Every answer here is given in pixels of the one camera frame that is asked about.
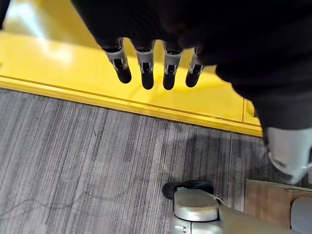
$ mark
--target black fingertip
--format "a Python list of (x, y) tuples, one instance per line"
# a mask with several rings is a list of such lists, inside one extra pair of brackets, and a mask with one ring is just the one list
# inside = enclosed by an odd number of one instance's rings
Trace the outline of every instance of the black fingertip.
[(171, 90), (175, 85), (176, 76), (169, 72), (168, 74), (164, 74), (163, 85), (166, 90)]
[(151, 89), (154, 85), (154, 75), (153, 73), (145, 72), (141, 74), (142, 77), (142, 85), (144, 89)]
[(124, 83), (124, 84), (129, 83), (131, 81), (131, 78), (132, 78), (129, 67), (126, 70), (120, 68), (117, 71), (117, 76), (118, 76), (120, 82)]
[(188, 71), (188, 73), (186, 75), (185, 83), (186, 83), (187, 87), (193, 88), (197, 84), (198, 79), (199, 79), (198, 73), (196, 73), (196, 72), (190, 73)]

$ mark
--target yellow edge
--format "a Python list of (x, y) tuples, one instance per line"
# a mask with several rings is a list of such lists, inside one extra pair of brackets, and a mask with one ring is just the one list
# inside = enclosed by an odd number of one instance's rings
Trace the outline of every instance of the yellow edge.
[(21, 81), (14, 78), (0, 76), (0, 87), (259, 137), (262, 136), (261, 128), (252, 124), (234, 122), (217, 117), (199, 116), (182, 111), (123, 101), (112, 97), (103, 97), (65, 88)]

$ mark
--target black sleeve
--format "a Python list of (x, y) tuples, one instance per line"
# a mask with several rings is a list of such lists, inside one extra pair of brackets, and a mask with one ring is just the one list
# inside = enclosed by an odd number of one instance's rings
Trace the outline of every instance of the black sleeve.
[(201, 48), (199, 60), (205, 65), (217, 65), (217, 75), (252, 101), (263, 128), (309, 128), (311, 2), (263, 1), (265, 4), (258, 8), (247, 4), (229, 14), (224, 4), (216, 9), (216, 16), (225, 9), (222, 19), (197, 22), (182, 34), (180, 43), (184, 48)]
[(2, 29), (2, 24), (6, 15), (6, 11), (9, 8), (10, 0), (0, 1), (0, 29)]

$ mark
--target black fabric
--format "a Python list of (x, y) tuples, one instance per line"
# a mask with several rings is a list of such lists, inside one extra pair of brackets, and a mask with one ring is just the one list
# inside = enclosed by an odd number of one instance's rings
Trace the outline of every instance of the black fabric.
[(161, 12), (183, 48), (200, 47), (199, 60), (253, 102), (263, 128), (312, 127), (311, 0), (195, 0)]
[(73, 5), (99, 45), (112, 38), (177, 42), (161, 26), (157, 8), (144, 0), (73, 0)]
[(176, 41), (251, 100), (263, 127), (312, 127), (312, 0), (74, 0), (97, 42)]
[(3, 21), (9, 8), (10, 0), (0, 0), (0, 29), (3, 27)]

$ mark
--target gray carpet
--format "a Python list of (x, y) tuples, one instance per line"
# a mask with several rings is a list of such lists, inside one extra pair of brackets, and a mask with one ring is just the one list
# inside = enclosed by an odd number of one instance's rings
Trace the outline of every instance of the gray carpet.
[(162, 185), (198, 178), (238, 210), (279, 182), (259, 138), (0, 89), (0, 233), (167, 233)]

